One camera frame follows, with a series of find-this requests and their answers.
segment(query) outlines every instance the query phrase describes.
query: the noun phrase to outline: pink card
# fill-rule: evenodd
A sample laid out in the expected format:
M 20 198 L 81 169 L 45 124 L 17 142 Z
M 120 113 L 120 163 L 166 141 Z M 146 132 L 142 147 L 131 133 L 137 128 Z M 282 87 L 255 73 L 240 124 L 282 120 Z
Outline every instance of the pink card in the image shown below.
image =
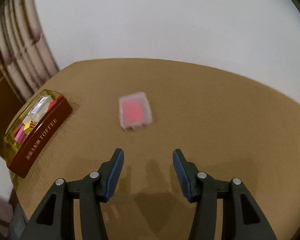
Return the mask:
M 17 135 L 16 135 L 16 137 L 15 137 L 15 141 L 16 141 L 17 143 L 21 143 L 22 139 L 23 139 L 24 136 L 26 135 L 25 132 L 23 131 L 23 128 L 24 128 L 24 127 L 25 127 L 24 125 L 21 126 L 20 130 L 18 131 L 18 133 L 17 133 Z
M 144 121 L 141 103 L 137 100 L 125 101 L 122 103 L 124 120 L 126 123 L 135 123 Z

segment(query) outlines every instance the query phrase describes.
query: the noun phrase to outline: white wall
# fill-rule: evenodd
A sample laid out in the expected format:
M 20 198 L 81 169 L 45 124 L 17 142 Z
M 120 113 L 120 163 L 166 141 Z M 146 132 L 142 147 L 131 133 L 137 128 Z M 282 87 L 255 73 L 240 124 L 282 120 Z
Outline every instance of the white wall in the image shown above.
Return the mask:
M 291 0 L 36 0 L 60 68 L 161 58 L 267 84 L 300 103 L 300 13 Z

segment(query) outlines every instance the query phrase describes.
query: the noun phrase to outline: yellow block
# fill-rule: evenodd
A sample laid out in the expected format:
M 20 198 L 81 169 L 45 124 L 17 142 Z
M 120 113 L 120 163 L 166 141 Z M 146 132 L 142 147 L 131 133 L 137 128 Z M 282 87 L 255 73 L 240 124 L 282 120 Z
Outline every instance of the yellow block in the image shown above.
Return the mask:
M 35 127 L 35 124 L 34 122 L 32 121 L 29 121 L 25 124 L 25 127 L 23 128 L 23 131 L 26 133 L 26 134 L 29 134 L 33 128 Z

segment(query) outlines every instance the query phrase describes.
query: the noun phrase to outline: pink block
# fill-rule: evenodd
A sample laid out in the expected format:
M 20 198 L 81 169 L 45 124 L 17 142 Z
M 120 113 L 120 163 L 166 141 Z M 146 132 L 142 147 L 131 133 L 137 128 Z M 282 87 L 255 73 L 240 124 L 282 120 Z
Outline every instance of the pink block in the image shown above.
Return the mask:
M 25 132 L 23 131 L 23 128 L 24 128 L 24 127 L 25 127 L 24 125 L 21 126 L 20 130 L 18 131 L 18 133 L 17 133 L 17 135 L 16 135 L 16 137 L 15 137 L 15 141 L 16 141 L 17 143 L 21 143 L 22 139 L 23 139 L 24 136 L 26 135 Z
M 124 120 L 127 123 L 143 123 L 144 116 L 142 106 L 137 100 L 130 100 L 122 103 Z
M 16 136 L 16 135 L 17 135 L 17 133 L 18 133 L 18 131 L 20 130 L 20 128 L 21 128 L 22 125 L 23 125 L 23 124 L 20 123 L 15 129 L 13 129 L 13 131 L 12 131 L 13 136 Z

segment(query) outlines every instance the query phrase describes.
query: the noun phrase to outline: colorful block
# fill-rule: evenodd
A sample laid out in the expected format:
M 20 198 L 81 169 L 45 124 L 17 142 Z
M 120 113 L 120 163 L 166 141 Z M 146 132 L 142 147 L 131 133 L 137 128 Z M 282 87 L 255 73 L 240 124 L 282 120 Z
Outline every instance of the colorful block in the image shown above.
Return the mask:
M 47 110 L 47 111 L 49 111 L 49 110 L 51 109 L 51 107 L 53 107 L 53 106 L 56 104 L 57 101 L 58 101 L 58 99 L 52 101 L 52 102 L 49 104 L 48 110 Z
M 32 121 L 29 121 L 25 124 L 23 131 L 24 131 L 24 133 L 29 134 L 33 130 L 34 127 L 35 127 L 35 123 Z
M 18 124 L 18 126 L 15 129 L 13 129 L 12 134 L 13 134 L 14 137 L 17 135 L 17 133 L 20 130 L 20 128 L 21 128 L 22 125 L 23 124 L 20 123 L 20 124 Z
M 15 140 L 17 143 L 21 143 L 21 141 L 22 141 L 22 139 L 24 138 L 24 136 L 26 136 L 26 134 L 25 134 L 24 131 L 23 131 L 23 128 L 24 128 L 24 127 L 25 127 L 24 125 L 21 126 L 21 128 L 20 128 L 20 130 L 18 131 L 16 137 L 14 138 L 14 140 Z

